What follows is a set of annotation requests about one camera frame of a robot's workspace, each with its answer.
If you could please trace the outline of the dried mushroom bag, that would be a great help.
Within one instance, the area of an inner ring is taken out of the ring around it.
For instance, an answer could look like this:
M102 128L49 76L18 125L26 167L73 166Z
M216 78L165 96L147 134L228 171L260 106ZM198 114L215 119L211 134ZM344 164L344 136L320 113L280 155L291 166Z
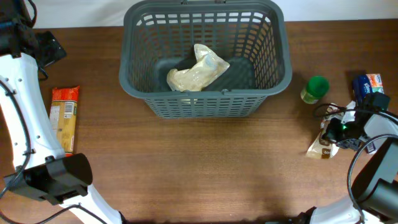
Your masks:
M322 139L322 131L326 126L326 122L324 121L323 117L326 115L326 113L331 115L332 111L336 111L338 113L338 111L340 110L343 110L343 107L338 106L334 103L322 104L317 106L313 110L313 116L316 118L321 118L322 121L320 124L320 133L308 148L306 153L307 157L313 159L331 159L336 155L336 153L339 150L339 147L334 145L333 143L328 143Z

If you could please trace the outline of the beige plastic bag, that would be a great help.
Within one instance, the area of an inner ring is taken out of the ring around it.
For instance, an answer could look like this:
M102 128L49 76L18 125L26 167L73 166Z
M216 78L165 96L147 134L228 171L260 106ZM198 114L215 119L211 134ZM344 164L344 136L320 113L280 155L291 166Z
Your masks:
M203 44L195 44L193 49L197 62L192 68L173 68L167 74L167 83L172 91L201 91L230 67L227 61Z

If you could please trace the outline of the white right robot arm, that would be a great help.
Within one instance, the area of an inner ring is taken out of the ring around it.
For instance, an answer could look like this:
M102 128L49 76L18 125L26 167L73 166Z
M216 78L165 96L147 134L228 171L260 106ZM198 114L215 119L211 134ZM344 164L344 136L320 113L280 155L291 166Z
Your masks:
M348 194L302 212L290 223L397 223L397 115L390 98L369 93L353 108L323 104L313 115L329 121L324 140L356 152L349 165Z

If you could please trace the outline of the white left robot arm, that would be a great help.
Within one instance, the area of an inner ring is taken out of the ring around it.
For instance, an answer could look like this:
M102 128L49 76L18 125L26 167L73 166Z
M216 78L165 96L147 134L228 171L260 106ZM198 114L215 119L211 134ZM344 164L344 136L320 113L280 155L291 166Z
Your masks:
M1 110L15 167L4 191L59 205L83 223L124 223L95 189L87 157L66 155L52 129L39 83L66 52L51 32L34 32L36 19L32 1L1 2Z

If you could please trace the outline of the tissue multipack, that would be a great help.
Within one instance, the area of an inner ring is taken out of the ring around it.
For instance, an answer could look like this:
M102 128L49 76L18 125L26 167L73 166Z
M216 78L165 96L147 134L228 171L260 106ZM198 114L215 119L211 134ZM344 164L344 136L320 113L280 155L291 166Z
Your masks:
M369 93L384 93L382 79L379 73L357 76L352 81L352 88L357 105L360 105Z

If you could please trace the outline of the green lidded jar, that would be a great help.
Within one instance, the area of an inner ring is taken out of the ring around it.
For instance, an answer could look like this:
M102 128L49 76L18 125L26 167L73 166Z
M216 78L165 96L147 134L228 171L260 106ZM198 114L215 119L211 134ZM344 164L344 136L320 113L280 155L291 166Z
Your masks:
M307 104L315 104L322 99L330 88L329 81L322 76L314 76L300 93L301 99Z

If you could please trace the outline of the orange spaghetti packet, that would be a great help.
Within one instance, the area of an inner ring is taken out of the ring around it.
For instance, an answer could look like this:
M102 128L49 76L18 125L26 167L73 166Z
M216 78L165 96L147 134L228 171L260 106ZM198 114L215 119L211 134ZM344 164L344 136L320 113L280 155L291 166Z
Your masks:
M67 157L74 154L79 86L53 88L49 120Z

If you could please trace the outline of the grey plastic basket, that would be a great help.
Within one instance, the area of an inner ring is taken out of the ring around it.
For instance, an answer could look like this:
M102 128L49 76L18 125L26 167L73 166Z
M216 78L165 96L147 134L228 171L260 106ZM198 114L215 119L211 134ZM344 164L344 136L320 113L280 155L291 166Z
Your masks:
M244 117L292 79L281 8L260 1L140 1L124 16L123 90L159 117ZM229 69L202 91L173 91L168 72L194 66L203 44Z

